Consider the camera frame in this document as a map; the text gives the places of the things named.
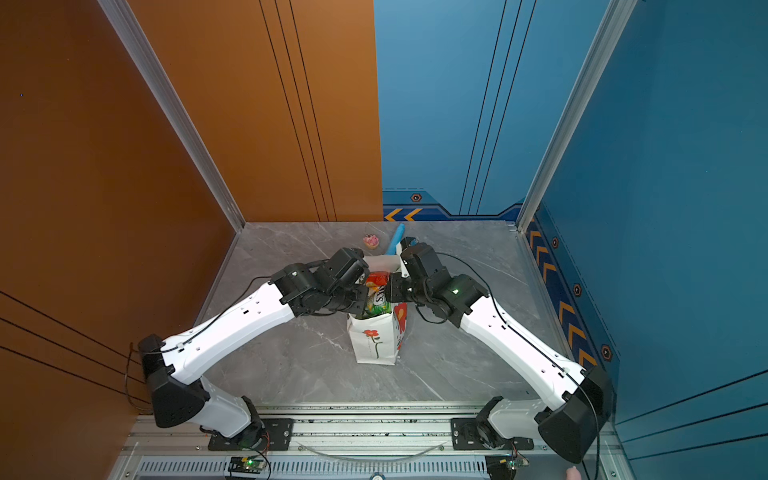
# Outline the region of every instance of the snack bag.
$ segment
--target snack bag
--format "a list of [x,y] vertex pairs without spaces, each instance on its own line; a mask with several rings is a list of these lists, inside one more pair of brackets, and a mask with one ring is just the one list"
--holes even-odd
[[386,301],[384,289],[389,281],[388,272],[372,272],[368,275],[366,286],[368,287],[368,300],[366,309],[362,312],[362,319],[373,318],[392,312],[392,304]]

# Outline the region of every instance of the gray marble surface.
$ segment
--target gray marble surface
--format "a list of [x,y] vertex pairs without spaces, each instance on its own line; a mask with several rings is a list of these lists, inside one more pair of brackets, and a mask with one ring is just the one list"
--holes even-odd
[[[271,275],[288,263],[328,258],[340,247],[384,253],[397,223],[249,223],[212,298],[207,318],[228,306],[251,278]],[[367,250],[362,238],[381,240]],[[462,258],[490,284],[496,299],[522,325],[563,351],[559,329],[541,320],[531,296],[525,265],[504,222],[408,222],[406,236]],[[456,275],[469,269],[442,257]],[[435,320],[429,309],[422,309]],[[485,344],[451,323],[424,322],[412,308],[394,366],[355,361],[346,316],[300,317],[248,342],[218,362],[206,377],[256,404],[299,402],[486,402],[492,396],[537,398],[528,384]]]

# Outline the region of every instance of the orange wall panel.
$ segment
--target orange wall panel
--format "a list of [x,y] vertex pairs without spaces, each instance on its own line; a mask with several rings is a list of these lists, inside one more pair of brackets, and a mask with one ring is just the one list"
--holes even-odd
[[246,220],[381,219],[372,1],[129,3]]
[[338,220],[381,220],[373,1],[293,2],[293,13]]
[[0,468],[104,478],[136,416],[128,343],[192,324],[233,231],[95,0],[3,7]]

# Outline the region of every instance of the mounting plate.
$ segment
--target mounting plate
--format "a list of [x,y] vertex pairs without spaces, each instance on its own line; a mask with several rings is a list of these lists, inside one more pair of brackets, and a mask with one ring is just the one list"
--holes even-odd
[[517,450],[533,450],[534,448],[533,439],[513,437],[507,440],[500,449],[487,449],[482,444],[475,419],[451,419],[451,431],[454,450],[489,450],[490,452],[498,452],[512,450],[512,443],[515,444]]
[[[262,419],[270,439],[270,451],[285,452],[288,450],[291,436],[293,436],[293,419]],[[263,451],[266,449],[266,437],[261,439],[252,449],[242,449],[237,443],[230,442],[227,437],[218,434],[210,436],[208,450],[212,452],[226,452],[232,450]]]

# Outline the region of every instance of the yellow chevron arrow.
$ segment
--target yellow chevron arrow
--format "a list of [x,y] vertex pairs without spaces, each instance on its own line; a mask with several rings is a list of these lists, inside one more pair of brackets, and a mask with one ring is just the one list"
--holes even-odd
[[592,355],[590,355],[589,353],[586,353],[582,349],[579,349],[579,351],[578,351],[578,364],[581,365],[581,366],[586,366],[584,364],[585,360],[588,360],[589,363],[591,363],[594,366],[598,366],[598,361],[595,360],[594,358],[592,358]]
[[568,326],[568,345],[571,348],[573,348],[573,346],[574,346],[574,333],[576,335],[579,335],[581,338],[583,338],[585,340],[587,339],[587,336],[584,335],[584,332],[582,332],[580,328],[577,328],[572,323],[571,325]]
[[409,221],[409,222],[413,222],[414,221],[413,220],[413,216],[416,215],[418,212],[420,212],[422,210],[424,210],[424,209],[423,208],[415,209],[413,212],[411,212],[410,214],[406,215],[406,220]]
[[560,302],[560,324],[563,324],[563,310],[567,310],[574,315],[576,315],[576,312],[574,312],[574,308],[570,305],[568,305],[566,302],[561,301]]
[[536,247],[536,265],[541,265],[539,260],[541,259],[541,252],[549,253],[546,247]]
[[533,237],[540,237],[541,232],[531,232],[531,250],[533,250]]
[[395,219],[394,219],[394,218],[392,218],[392,217],[394,217],[396,214],[398,214],[398,213],[400,212],[400,210],[402,210],[402,208],[396,208],[396,209],[392,210],[391,212],[389,212],[389,215],[387,215],[387,216],[386,216],[386,217],[384,217],[384,218],[385,218],[386,220],[389,220],[390,222],[396,222],[397,220],[395,220]]
[[558,270],[554,268],[554,265],[551,263],[544,262],[544,283],[547,283],[547,270],[552,270],[553,272],[557,272]]

